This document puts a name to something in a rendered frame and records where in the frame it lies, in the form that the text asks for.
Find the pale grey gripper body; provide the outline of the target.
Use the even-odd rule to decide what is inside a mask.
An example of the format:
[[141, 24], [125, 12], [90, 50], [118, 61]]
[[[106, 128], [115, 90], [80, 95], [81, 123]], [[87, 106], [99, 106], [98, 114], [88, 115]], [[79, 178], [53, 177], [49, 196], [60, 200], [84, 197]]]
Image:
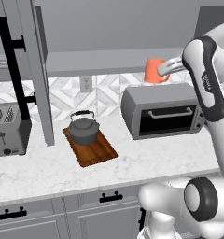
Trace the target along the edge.
[[163, 77], [182, 71], [183, 69], [184, 65], [182, 64], [182, 59], [180, 57], [176, 57], [160, 64], [157, 67], [157, 72], [161, 77]]

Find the orange mug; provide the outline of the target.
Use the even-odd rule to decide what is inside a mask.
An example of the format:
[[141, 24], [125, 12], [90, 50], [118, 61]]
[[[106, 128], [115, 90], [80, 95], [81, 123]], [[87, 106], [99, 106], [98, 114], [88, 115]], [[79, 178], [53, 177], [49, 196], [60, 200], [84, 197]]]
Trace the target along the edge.
[[153, 57], [147, 58], [144, 81], [153, 84], [166, 82], [170, 76], [161, 77], [157, 71], [157, 67], [164, 62], [165, 60], [162, 58], [153, 58]]

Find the dark grey cabinet door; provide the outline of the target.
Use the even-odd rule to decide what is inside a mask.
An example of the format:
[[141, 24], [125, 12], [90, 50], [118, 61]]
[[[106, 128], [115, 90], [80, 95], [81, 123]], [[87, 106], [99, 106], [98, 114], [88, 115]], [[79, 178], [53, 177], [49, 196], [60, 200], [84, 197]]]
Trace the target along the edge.
[[224, 6], [201, 6], [194, 36], [198, 37], [224, 23]]

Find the dark grey kettle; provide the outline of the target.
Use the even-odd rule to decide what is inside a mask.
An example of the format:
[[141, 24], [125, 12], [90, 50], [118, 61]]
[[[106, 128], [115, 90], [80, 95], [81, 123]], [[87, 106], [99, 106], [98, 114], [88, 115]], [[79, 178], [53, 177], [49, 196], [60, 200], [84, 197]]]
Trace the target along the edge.
[[97, 139], [100, 124], [90, 110], [80, 110], [70, 115], [71, 122], [68, 131], [73, 141], [81, 146], [87, 146]]

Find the brown wooden tray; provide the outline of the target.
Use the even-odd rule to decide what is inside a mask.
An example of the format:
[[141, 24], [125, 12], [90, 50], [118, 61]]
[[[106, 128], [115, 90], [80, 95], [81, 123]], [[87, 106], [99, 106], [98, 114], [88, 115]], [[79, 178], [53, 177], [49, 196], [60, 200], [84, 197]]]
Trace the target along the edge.
[[71, 149], [74, 151], [77, 161], [81, 167], [91, 166], [96, 163], [105, 162], [118, 157], [118, 153], [110, 145], [102, 132], [99, 132], [97, 139], [87, 146], [76, 144], [70, 137], [67, 128], [63, 129], [63, 133]]

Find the grey base cabinet door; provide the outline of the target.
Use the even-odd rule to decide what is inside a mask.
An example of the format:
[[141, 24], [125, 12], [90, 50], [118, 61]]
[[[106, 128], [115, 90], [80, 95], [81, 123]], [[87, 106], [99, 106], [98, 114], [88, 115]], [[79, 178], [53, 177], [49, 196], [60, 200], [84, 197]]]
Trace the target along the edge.
[[136, 239], [141, 217], [138, 202], [68, 213], [72, 239]]
[[57, 219], [36, 219], [0, 225], [0, 239], [69, 239]]

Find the grey toaster oven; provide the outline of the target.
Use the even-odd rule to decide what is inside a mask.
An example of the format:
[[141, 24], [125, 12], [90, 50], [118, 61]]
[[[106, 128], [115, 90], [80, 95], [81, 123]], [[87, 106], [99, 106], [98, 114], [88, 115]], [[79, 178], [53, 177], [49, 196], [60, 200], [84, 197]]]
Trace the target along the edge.
[[[155, 115], [182, 113], [190, 107], [192, 115], [153, 119]], [[121, 115], [134, 140], [198, 133], [204, 116], [195, 90], [187, 83], [128, 87], [121, 99]]]

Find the grey drawer front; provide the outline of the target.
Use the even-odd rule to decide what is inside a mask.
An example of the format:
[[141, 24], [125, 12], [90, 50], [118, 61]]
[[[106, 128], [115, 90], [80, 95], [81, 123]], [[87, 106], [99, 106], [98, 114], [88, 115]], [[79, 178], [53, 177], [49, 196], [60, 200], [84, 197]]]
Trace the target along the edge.
[[[122, 200], [118, 200], [118, 201], [114, 201], [114, 202], [108, 202], [108, 203], [100, 203], [99, 202], [99, 199], [102, 197], [103, 193], [106, 196], [110, 196], [110, 195], [113, 195], [115, 191], [117, 191], [119, 194], [123, 195]], [[112, 204], [112, 203], [116, 203], [116, 202], [136, 200], [137, 199], [137, 193], [138, 193], [138, 187], [137, 186], [128, 186], [128, 187], [122, 187], [122, 188], [115, 188], [115, 189], [109, 189], [109, 190], [99, 190], [99, 191], [79, 194], [77, 200], [78, 200], [79, 207], [82, 208], [82, 207], [85, 207], [85, 206], [93, 206], [93, 205], [100, 205], [100, 204]]]
[[5, 213], [8, 209], [10, 212], [19, 211], [20, 207], [23, 207], [27, 211], [27, 215], [20, 218], [10, 218], [5, 220], [0, 220], [0, 223], [6, 223], [10, 221], [25, 220], [27, 218], [39, 218], [42, 216], [48, 216], [54, 214], [54, 209], [52, 205], [52, 200], [42, 200], [30, 203], [12, 204], [0, 207], [0, 215]]

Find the silver toaster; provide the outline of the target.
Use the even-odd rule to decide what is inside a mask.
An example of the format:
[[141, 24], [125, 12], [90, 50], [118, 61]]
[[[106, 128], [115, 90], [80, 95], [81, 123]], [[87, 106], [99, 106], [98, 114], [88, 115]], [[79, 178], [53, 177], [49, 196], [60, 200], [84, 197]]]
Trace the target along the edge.
[[32, 122], [21, 118], [17, 103], [0, 104], [0, 157], [25, 155]]

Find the grey wall cabinet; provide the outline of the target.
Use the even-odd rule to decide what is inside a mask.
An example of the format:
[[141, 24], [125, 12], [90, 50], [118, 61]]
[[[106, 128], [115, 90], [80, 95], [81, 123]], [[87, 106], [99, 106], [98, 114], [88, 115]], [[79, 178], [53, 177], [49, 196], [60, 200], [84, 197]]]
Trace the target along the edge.
[[41, 7], [49, 77], [140, 72], [149, 56], [179, 55], [201, 7], [224, 6], [224, 0], [0, 0], [13, 38], [22, 37], [20, 15], [30, 3]]

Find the white wall outlet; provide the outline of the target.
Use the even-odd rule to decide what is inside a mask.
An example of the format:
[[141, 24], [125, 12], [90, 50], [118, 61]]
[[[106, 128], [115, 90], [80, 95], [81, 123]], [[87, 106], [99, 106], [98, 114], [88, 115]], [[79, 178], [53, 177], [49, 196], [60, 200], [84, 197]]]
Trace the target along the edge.
[[92, 92], [92, 76], [80, 76], [80, 92]]

